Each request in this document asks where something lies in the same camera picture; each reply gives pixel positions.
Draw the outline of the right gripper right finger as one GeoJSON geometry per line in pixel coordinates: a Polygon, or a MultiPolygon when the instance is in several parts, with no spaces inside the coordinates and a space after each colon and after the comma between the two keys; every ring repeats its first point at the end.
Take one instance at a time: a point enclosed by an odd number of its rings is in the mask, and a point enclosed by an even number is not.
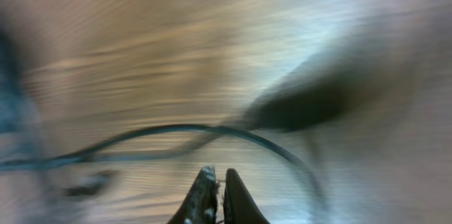
{"type": "Polygon", "coordinates": [[[233,168],[226,172],[223,213],[224,224],[270,224],[233,168]]]}

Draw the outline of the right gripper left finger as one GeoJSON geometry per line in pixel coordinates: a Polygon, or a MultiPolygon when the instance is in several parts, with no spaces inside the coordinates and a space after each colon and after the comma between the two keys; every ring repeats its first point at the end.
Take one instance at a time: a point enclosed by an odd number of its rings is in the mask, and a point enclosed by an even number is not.
{"type": "Polygon", "coordinates": [[[202,167],[168,224],[216,224],[218,189],[215,168],[211,165],[202,167]]]}

